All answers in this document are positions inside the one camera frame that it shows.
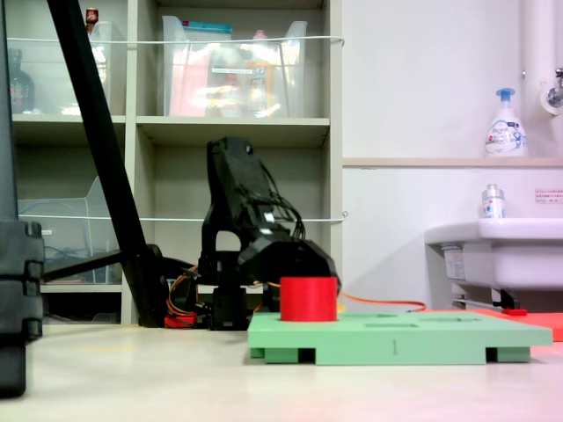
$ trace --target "green foam board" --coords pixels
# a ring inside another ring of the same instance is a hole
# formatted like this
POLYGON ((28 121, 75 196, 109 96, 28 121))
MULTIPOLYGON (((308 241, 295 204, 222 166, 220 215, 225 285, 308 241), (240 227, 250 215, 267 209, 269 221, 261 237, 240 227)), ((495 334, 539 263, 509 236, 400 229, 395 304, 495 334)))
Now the green foam board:
POLYGON ((549 329, 477 313, 339 314, 334 323, 287 323, 256 313, 251 358, 317 365, 454 365, 528 362, 531 346, 552 344, 549 329))

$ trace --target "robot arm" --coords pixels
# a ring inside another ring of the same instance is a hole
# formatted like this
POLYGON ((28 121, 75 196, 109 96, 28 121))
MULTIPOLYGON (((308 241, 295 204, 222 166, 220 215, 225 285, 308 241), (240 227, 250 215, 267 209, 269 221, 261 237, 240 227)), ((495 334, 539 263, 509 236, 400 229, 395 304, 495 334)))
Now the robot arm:
POLYGON ((215 328, 244 325, 240 308, 245 307, 245 298, 240 286, 262 282, 263 304, 277 311, 279 295, 268 282, 277 284, 284 276, 337 275, 331 257, 312 241, 304 240, 300 215, 277 192, 250 140, 226 137, 210 142, 208 180, 211 207, 201 230, 199 283, 218 286, 212 319, 220 324, 212 324, 215 328), (276 211, 282 219, 296 222, 293 234, 278 222, 276 211), (217 251, 219 231, 234 233, 240 239, 240 251, 217 251), (223 309, 223 314, 229 308, 227 313, 238 317, 219 316, 217 308, 223 309))

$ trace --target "pump bottle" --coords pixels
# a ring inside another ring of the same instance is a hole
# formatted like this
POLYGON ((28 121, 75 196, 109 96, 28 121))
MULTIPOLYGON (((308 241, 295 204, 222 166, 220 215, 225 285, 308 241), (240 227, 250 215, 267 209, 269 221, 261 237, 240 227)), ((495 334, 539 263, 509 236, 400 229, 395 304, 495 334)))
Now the pump bottle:
POLYGON ((501 97, 501 108, 494 117, 486 138, 486 156, 528 155, 526 132, 510 106, 510 97, 514 94, 512 88, 503 88, 496 92, 496 95, 501 97))

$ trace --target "red cylinder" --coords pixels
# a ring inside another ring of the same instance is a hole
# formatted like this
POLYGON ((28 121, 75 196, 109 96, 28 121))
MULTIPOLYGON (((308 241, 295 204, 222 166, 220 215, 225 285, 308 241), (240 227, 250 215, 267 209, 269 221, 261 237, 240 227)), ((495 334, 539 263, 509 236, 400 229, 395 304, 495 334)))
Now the red cylinder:
POLYGON ((336 277, 281 277, 281 320, 294 323, 336 321, 336 277))

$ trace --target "white floor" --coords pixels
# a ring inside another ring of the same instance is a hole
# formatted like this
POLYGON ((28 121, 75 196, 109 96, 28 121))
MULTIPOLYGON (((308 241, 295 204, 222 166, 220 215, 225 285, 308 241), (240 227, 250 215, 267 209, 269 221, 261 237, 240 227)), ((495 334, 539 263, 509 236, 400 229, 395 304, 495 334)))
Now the white floor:
POLYGON ((265 366, 244 332, 48 326, 2 422, 561 422, 563 344, 530 364, 265 366))

